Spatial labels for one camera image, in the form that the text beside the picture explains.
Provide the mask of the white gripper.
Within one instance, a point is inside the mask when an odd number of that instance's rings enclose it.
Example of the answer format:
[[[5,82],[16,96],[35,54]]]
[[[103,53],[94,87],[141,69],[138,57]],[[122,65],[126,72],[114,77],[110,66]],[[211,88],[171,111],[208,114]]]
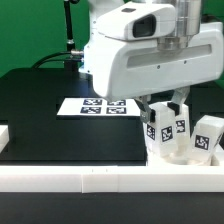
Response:
[[[201,21],[200,1],[93,1],[91,75],[101,97],[135,98],[143,123],[155,121],[151,94],[174,90],[167,106],[182,113],[190,85],[224,71],[220,22]]]

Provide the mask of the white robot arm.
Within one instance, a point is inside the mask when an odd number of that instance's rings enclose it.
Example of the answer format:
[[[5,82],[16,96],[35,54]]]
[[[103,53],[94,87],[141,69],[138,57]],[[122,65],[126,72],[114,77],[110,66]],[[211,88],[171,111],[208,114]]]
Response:
[[[224,71],[220,22],[201,21],[202,0],[88,0],[90,39],[82,73],[109,102],[133,99],[143,122],[153,121],[155,93],[172,90],[177,110],[194,84]]]

